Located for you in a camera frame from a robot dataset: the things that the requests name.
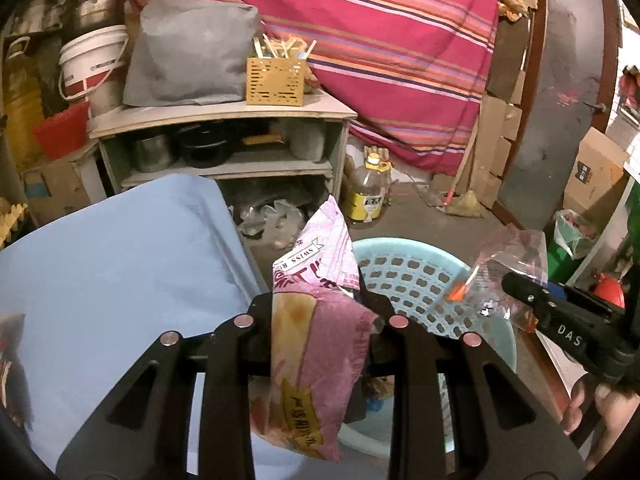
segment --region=door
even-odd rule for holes
[[[523,120],[494,212],[542,230],[561,205],[580,141],[590,126],[607,127],[620,22],[618,0],[540,0],[538,7]]]

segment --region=pink snack wrapper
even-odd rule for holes
[[[338,431],[378,316],[337,286],[357,286],[358,267],[355,275],[335,269],[337,262],[355,265],[355,258],[348,234],[336,226],[344,224],[340,211],[331,221],[337,206],[330,201],[284,257],[290,265],[274,264],[271,377],[253,378],[249,394],[255,433],[274,446],[338,462]]]

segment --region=yellow label on wrapper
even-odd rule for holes
[[[371,222],[378,218],[382,211],[383,198],[383,195],[352,193],[349,200],[349,218],[361,222]]]
[[[322,446],[322,433],[316,410],[312,404],[311,388],[301,390],[282,380],[282,409],[291,432],[290,443],[307,456],[322,459],[318,448]]]

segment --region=white bucket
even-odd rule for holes
[[[88,100],[91,117],[119,107],[126,79],[122,55],[128,42],[127,27],[113,25],[83,34],[63,45],[60,50],[60,95],[67,101]]]

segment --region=stainless steel pot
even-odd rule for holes
[[[74,40],[93,30],[124,25],[125,0],[70,0],[65,15],[63,40]]]
[[[148,134],[133,141],[133,163],[142,173],[166,170],[176,158],[167,134]]]

